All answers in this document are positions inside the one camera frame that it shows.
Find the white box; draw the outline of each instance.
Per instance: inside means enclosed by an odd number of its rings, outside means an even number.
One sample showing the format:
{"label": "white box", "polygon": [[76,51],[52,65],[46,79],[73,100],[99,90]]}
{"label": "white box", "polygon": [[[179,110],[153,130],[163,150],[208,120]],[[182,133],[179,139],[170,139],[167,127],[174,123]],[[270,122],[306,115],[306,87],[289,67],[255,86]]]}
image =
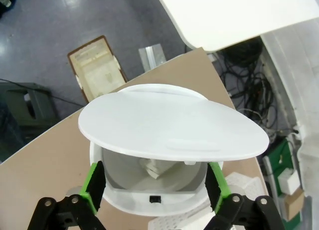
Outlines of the white box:
{"label": "white box", "polygon": [[281,192],[292,195],[300,186],[298,172],[293,169],[286,168],[278,176],[279,186]]}

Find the grey floor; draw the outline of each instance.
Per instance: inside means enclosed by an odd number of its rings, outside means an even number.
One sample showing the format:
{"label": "grey floor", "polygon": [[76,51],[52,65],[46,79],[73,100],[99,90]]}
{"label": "grey floor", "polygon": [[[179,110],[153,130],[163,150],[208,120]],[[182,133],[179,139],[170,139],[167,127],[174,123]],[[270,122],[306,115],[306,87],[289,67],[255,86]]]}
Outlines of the grey floor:
{"label": "grey floor", "polygon": [[[0,19],[0,78],[85,104],[67,54],[100,35],[129,80],[144,72],[139,48],[160,43],[167,59],[184,51],[159,0],[17,0]],[[54,102],[61,118],[79,109]]]}

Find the white tabletop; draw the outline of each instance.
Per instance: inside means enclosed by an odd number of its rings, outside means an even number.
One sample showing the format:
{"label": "white tabletop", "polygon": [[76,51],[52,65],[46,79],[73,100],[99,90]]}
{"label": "white tabletop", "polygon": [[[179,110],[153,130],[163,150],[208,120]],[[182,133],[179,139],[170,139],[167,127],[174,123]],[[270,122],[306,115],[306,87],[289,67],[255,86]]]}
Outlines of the white tabletop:
{"label": "white tabletop", "polygon": [[190,48],[214,52],[319,16],[315,0],[160,0]]}

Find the tan tabletop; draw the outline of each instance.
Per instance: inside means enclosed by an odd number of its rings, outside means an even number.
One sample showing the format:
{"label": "tan tabletop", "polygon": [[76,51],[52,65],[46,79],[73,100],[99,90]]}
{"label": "tan tabletop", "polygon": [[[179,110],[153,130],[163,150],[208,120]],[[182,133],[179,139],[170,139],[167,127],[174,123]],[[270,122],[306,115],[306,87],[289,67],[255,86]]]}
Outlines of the tan tabletop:
{"label": "tan tabletop", "polygon": [[[203,49],[196,49],[128,82],[172,84],[195,90],[233,108]],[[89,141],[78,129],[80,111],[61,121],[0,165],[0,230],[26,229],[38,200],[57,201],[84,183],[90,168]],[[223,172],[263,181],[256,158],[225,162]],[[107,230],[146,230],[152,218],[124,213],[102,200],[98,218]]]}

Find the open lid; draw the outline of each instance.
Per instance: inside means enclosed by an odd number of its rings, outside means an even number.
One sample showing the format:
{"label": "open lid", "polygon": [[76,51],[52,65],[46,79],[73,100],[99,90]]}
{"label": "open lid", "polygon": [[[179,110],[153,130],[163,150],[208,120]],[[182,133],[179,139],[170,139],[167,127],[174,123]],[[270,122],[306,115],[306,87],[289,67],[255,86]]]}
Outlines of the open lid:
{"label": "open lid", "polygon": [[100,96],[82,110],[79,129],[108,150],[171,161],[246,159],[263,153],[269,144],[262,128],[232,108],[160,92]]}

